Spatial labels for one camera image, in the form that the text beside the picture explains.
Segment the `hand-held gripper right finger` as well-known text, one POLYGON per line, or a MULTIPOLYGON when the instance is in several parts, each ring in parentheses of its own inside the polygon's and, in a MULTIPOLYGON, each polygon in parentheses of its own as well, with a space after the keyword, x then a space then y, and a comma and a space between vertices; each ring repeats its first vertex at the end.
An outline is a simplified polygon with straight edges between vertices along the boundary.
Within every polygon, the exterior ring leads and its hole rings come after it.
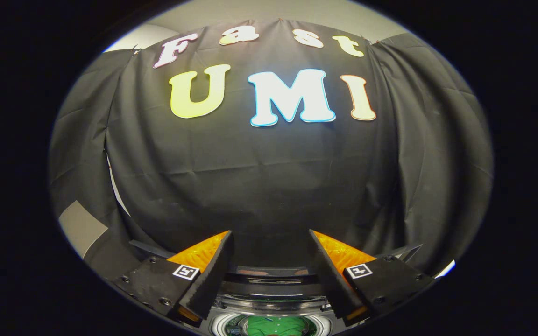
POLYGON ((393 254, 374 257, 314 230, 308 236, 311 270, 347 326, 391 314, 435 281, 393 254))

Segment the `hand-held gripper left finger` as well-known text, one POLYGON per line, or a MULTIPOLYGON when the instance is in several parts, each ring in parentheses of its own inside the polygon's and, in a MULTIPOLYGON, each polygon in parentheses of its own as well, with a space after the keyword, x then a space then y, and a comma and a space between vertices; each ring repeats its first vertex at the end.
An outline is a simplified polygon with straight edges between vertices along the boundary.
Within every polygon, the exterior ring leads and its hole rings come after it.
POLYGON ((218 295, 234 252, 232 231, 221 232, 170 258, 148 257, 113 285, 156 314, 202 322, 218 295))

